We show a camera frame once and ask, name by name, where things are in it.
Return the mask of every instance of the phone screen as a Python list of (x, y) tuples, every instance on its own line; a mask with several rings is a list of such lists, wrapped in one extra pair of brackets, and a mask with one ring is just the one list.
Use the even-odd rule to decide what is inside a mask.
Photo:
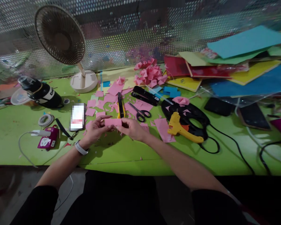
[(74, 104), (71, 112), (69, 131), (77, 131), (83, 128), (85, 120), (85, 103)]

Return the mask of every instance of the fan grille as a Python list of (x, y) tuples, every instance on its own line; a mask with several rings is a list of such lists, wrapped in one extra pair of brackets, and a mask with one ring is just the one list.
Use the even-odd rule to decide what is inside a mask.
[(43, 47), (56, 60), (74, 65), (84, 56), (85, 41), (75, 19), (64, 9), (47, 5), (35, 15), (35, 29)]

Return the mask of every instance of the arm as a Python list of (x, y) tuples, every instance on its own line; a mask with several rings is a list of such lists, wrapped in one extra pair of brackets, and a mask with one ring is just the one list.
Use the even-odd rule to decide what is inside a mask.
[[(97, 142), (104, 132), (112, 129), (112, 126), (105, 127), (104, 122), (101, 122), (101, 120), (110, 117), (112, 116), (100, 116), (91, 123), (91, 127), (86, 135), (79, 141), (79, 144), (83, 149), (88, 149), (92, 144)], [(73, 172), (82, 157), (83, 155), (77, 151), (75, 146), (73, 146), (70, 151), (48, 167), (36, 187), (48, 185), (59, 189), (66, 178)]]
[(198, 161), (149, 134), (137, 121), (122, 118), (122, 122), (129, 128), (122, 126), (116, 126), (116, 128), (132, 139), (141, 141), (154, 149), (187, 187), (216, 190), (228, 194), (226, 188)]

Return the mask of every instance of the hand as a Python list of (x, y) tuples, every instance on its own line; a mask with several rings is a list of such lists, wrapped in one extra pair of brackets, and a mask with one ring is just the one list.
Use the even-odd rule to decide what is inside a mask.
[(113, 125), (108, 127), (105, 126), (103, 119), (108, 119), (112, 116), (99, 116), (94, 121), (92, 121), (87, 133), (85, 134), (84, 138), (79, 142), (80, 146), (83, 149), (89, 148), (92, 144), (96, 143), (97, 140), (101, 137), (101, 135), (105, 132), (111, 131), (114, 129)]
[(123, 134), (128, 135), (134, 140), (143, 142), (148, 136), (148, 133), (141, 127), (141, 125), (134, 119), (122, 118), (122, 122), (127, 124), (128, 128), (116, 126), (116, 129)]

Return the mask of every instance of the scissors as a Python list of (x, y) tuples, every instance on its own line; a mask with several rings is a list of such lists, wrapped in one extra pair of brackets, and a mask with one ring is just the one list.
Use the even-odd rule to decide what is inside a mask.
[(134, 105), (131, 104), (131, 102), (128, 102), (129, 105), (131, 105), (132, 108), (137, 112), (136, 118), (139, 122), (143, 123), (145, 122), (145, 117), (150, 118), (152, 115), (149, 111), (147, 110), (139, 110), (137, 109)]

